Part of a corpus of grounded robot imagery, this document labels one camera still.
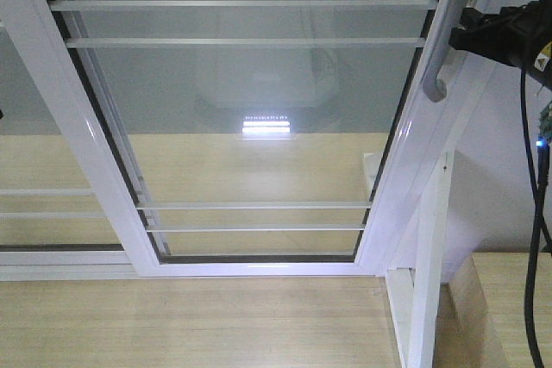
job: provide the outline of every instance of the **black wire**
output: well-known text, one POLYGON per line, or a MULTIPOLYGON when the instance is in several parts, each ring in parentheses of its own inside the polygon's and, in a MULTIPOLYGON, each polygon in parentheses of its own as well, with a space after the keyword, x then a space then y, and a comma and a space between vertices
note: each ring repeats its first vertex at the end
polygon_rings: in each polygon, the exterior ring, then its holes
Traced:
MULTIPOLYGON (((533 193, 533 201, 536 203, 536 174, 535 174, 535 163, 533 162, 533 152, 531 151, 531 142, 529 135, 529 123, 527 121, 527 93, 526 93, 526 81, 527 81, 527 59, 523 60, 521 67, 521 79, 519 83, 519 101, 521 107, 521 121, 524 131, 524 145, 525 145, 525 156, 527 158, 527 167, 529 169, 529 179, 531 184, 531 192, 533 193)), ((550 232, 546 221, 543 219, 542 231, 544 239, 546 240, 546 245, 549 248, 550 255, 552 255, 552 238, 550 237, 550 232)))
POLYGON ((524 131, 524 144, 525 155, 527 158, 527 166, 529 168, 529 177, 531 192, 533 194, 533 202, 535 203, 535 215, 533 218, 533 231, 531 235, 530 252, 527 264, 527 276, 525 278, 525 292, 524 292, 524 320, 525 320, 525 333, 527 336, 527 344, 530 349, 533 365, 536 368, 544 368, 543 359, 538 346, 538 339, 536 337, 535 330, 535 318, 534 318, 534 298, 535 298, 535 284, 536 284, 536 266, 538 261, 538 251, 540 246, 541 231, 544 234, 547 245, 552 254, 552 240, 550 240, 550 234, 546 226, 546 222, 543 217, 544 197, 546 194, 546 185, 548 183, 548 169, 549 169, 549 145, 544 140, 544 146, 538 148, 538 171, 539 182, 535 177, 535 165, 533 162, 533 153, 531 151, 530 137, 529 137, 529 123, 527 121, 527 102, 526 102, 526 81, 527 81, 527 67, 530 65, 530 50, 533 47, 536 32, 541 26, 543 20, 544 5, 538 13, 533 28, 529 33, 529 38, 524 48, 524 55, 521 59, 521 78, 519 85, 520 95, 520 107, 522 116, 522 125, 524 131))
POLYGON ((525 279, 524 294, 524 319, 525 333, 533 364, 536 368, 544 368, 541 352, 538 347, 535 330, 535 317, 533 312, 536 284, 536 266, 538 261, 539 242, 541 239, 541 228, 543 226, 544 198, 548 185, 550 165, 550 149, 548 143, 538 149, 538 186, 536 189, 535 216, 533 219, 533 234, 529 250, 529 264, 527 265, 527 277, 525 279))

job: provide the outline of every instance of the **wooden surface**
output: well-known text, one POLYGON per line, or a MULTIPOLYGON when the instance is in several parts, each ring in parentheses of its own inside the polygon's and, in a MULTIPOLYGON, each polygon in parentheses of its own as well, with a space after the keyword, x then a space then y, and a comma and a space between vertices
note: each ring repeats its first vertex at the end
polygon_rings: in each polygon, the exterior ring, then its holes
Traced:
POLYGON ((378 278, 0 284, 0 365, 398 367, 378 278))
MULTIPOLYGON (((386 134, 301 134, 292 140, 241 140, 237 134, 130 138, 158 202, 366 200, 362 154, 379 151, 386 142, 386 134)), ((86 187, 61 136, 0 135, 0 188, 86 187)), ((101 211, 94 196, 4 196, 0 209, 101 211)), ((359 224, 364 211, 163 211, 160 216, 166 225, 359 224)), ((182 254, 350 253, 357 234, 172 234, 170 244, 182 254)), ((117 238, 106 220, 0 222, 0 244, 45 243, 117 243, 117 238)))
MULTIPOLYGON (((60 135, 0 135, 0 188, 86 189, 60 135)), ((102 211, 94 196, 0 196, 4 212, 102 211)), ((0 244, 119 243, 107 219, 1 219, 0 244)))
MULTIPOLYGON (((541 254, 535 320, 544 364, 552 363, 552 261, 541 254)), ((533 368, 524 326, 527 254, 475 253, 451 282, 472 368, 533 368)))
POLYGON ((467 358, 448 285, 441 286, 437 312, 434 368, 473 368, 467 358))

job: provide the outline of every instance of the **white post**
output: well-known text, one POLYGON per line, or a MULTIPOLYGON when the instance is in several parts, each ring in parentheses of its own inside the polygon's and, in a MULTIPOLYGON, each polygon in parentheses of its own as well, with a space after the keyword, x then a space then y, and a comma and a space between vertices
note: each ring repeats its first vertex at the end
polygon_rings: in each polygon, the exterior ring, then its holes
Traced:
POLYGON ((433 362, 452 164, 452 153, 440 157, 420 201, 408 368, 433 362))

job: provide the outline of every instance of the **white horizontal bar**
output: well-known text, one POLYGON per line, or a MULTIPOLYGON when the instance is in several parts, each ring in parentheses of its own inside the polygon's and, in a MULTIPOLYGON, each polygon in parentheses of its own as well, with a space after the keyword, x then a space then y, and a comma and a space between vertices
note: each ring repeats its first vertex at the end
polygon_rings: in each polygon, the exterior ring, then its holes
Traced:
POLYGON ((0 281, 140 278, 132 265, 3 265, 0 281))
POLYGON ((423 38, 321 38, 321 39, 197 39, 197 38, 71 38, 68 48, 172 48, 172 47, 423 47, 423 38))
POLYGON ((369 209, 369 202, 138 203, 138 210, 369 209))
POLYGON ((104 219, 103 212, 72 212, 72 211, 25 211, 17 213, 2 213, 2 219, 104 219))
POLYGON ((92 189, 0 189, 0 196, 94 196, 92 189))
POLYGON ((67 0, 50 3, 50 9, 54 12, 111 12, 188 7, 434 10, 437 0, 67 0))
POLYGON ((271 226, 148 226, 149 233, 210 233, 210 232, 305 232, 305 231, 361 231, 363 224, 288 224, 271 226))
POLYGON ((123 251, 0 252, 0 265, 126 265, 123 251))

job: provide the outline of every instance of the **black device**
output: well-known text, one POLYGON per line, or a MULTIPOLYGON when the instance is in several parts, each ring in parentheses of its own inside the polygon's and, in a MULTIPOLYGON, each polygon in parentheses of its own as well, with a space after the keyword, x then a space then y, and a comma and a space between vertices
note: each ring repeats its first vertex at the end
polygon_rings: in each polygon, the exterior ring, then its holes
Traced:
POLYGON ((504 7, 498 14, 474 8, 461 13, 448 41, 454 49, 477 53, 527 73, 552 89, 552 0, 504 7))

